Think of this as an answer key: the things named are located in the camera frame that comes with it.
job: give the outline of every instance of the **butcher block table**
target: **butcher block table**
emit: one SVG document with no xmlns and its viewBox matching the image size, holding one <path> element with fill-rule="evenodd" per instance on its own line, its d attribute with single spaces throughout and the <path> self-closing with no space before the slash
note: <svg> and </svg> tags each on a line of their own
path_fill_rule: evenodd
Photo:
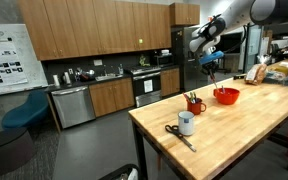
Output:
<svg viewBox="0 0 288 180">
<path fill-rule="evenodd" d="M 287 86 L 264 83 L 255 86 L 233 78 L 217 83 L 218 87 L 222 85 L 240 91 L 235 104 L 218 103 L 213 96 L 213 84 L 192 91 L 207 106 L 205 112 L 194 117 L 195 133 L 185 137 L 196 152 L 164 128 L 178 125 L 178 113 L 186 110 L 183 95 L 129 111 L 144 178 L 147 179 L 147 168 L 143 137 L 180 179 L 213 179 L 225 174 L 286 121 Z"/>
</svg>

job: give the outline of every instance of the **backsplash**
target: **backsplash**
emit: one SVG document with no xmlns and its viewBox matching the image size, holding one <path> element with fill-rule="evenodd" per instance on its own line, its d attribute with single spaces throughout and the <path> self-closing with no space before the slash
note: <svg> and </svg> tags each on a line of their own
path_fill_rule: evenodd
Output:
<svg viewBox="0 0 288 180">
<path fill-rule="evenodd" d="M 122 64 L 124 68 L 139 65 L 140 56 L 142 54 L 145 56 L 146 62 L 149 63 L 150 53 L 153 53 L 153 51 L 50 60 L 42 61 L 42 65 L 47 82 L 53 84 L 53 75 L 57 74 L 58 77 L 62 77 L 64 72 L 68 72 L 68 69 L 73 69 L 74 72 L 77 68 L 81 68 L 83 71 L 94 70 L 96 76 L 99 76 L 104 75 L 103 65 L 106 65 L 106 73 L 118 74 L 118 66 L 120 64 Z M 97 59 L 101 59 L 103 65 L 94 66 L 94 60 Z M 74 75 L 71 75 L 71 79 L 75 81 Z"/>
</svg>

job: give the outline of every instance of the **oven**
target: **oven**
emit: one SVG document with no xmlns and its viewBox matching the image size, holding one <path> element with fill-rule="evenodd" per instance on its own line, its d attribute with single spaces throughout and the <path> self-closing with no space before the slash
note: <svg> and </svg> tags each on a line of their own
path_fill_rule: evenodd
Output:
<svg viewBox="0 0 288 180">
<path fill-rule="evenodd" d="M 161 100 L 161 73 L 133 75 L 133 93 L 136 107 Z"/>
</svg>

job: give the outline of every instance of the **stainless steel dishwasher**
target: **stainless steel dishwasher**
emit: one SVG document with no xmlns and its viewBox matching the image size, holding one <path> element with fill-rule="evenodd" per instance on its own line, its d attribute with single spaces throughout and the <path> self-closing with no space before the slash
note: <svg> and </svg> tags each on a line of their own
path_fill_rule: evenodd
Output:
<svg viewBox="0 0 288 180">
<path fill-rule="evenodd" d="M 95 119 L 87 86 L 54 91 L 52 97 L 63 128 Z"/>
</svg>

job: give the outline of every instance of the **red mug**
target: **red mug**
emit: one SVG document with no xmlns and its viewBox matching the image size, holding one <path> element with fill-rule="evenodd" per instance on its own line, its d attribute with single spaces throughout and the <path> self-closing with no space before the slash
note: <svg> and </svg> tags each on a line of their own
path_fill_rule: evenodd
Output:
<svg viewBox="0 0 288 180">
<path fill-rule="evenodd" d="M 206 111 L 206 105 L 202 103 L 201 99 L 198 103 L 191 103 L 187 101 L 187 110 L 191 111 L 194 115 L 199 115 L 201 112 Z"/>
</svg>

